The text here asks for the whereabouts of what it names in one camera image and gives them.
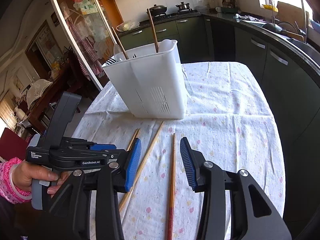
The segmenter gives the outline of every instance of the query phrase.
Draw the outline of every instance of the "cutting board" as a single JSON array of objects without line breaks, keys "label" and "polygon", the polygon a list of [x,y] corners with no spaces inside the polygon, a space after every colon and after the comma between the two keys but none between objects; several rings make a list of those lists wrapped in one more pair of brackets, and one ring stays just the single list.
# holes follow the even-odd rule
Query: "cutting board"
[{"label": "cutting board", "polygon": [[[277,18],[280,22],[289,22],[296,27],[294,21],[297,22],[300,29],[303,30],[302,9],[294,5],[278,1],[277,8],[279,10]],[[306,11],[306,20],[309,19],[309,13]]]}]

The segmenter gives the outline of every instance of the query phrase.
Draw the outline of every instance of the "glass door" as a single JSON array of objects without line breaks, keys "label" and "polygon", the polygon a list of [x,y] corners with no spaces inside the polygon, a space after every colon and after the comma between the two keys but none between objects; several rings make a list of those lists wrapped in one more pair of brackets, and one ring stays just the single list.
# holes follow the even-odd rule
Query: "glass door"
[{"label": "glass door", "polygon": [[98,0],[51,0],[62,28],[78,57],[81,70],[99,91],[102,64],[113,56],[116,40]]}]

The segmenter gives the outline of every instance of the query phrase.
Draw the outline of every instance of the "floral tablecloth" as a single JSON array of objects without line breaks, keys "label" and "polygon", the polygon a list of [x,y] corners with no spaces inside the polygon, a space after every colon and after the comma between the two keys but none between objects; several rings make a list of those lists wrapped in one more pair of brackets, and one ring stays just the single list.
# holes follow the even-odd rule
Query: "floral tablecloth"
[{"label": "floral tablecloth", "polygon": [[[283,215],[284,160],[277,126],[268,103],[250,70],[237,62],[182,65],[188,91],[187,114],[165,120],[148,162],[121,213],[124,238],[166,239],[170,188],[172,134],[176,133],[176,196],[174,239],[195,239],[203,193],[188,186],[180,155],[186,136],[193,149],[222,169],[246,169]],[[126,149],[141,128],[140,161],[161,120],[135,118],[109,82],[84,114],[74,137],[112,143]],[[226,239],[230,238],[230,200],[227,196]],[[95,192],[92,193],[91,239],[95,239]]]}]

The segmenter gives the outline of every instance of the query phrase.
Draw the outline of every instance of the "pot lid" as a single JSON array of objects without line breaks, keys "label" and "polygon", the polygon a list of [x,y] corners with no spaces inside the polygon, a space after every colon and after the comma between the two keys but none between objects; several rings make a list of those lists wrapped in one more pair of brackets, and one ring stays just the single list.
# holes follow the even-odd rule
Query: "pot lid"
[{"label": "pot lid", "polygon": [[157,9],[161,9],[161,8],[166,8],[166,6],[164,5],[156,5],[154,4],[153,7],[149,8],[149,10],[157,10]]}]

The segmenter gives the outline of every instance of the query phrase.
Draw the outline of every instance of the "polka dot sleeve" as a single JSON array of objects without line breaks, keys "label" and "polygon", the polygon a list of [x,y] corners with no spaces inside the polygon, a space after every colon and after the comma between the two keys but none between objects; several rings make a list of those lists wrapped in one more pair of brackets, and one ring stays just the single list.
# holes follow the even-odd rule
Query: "polka dot sleeve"
[{"label": "polka dot sleeve", "polygon": [[[29,200],[24,200],[20,198],[12,189],[10,185],[9,172],[10,168],[21,160],[17,157],[9,160],[5,163],[0,163],[0,195],[4,197],[7,201],[13,204],[28,202]],[[23,196],[29,196],[31,192],[24,191],[16,187],[17,191]]]}]

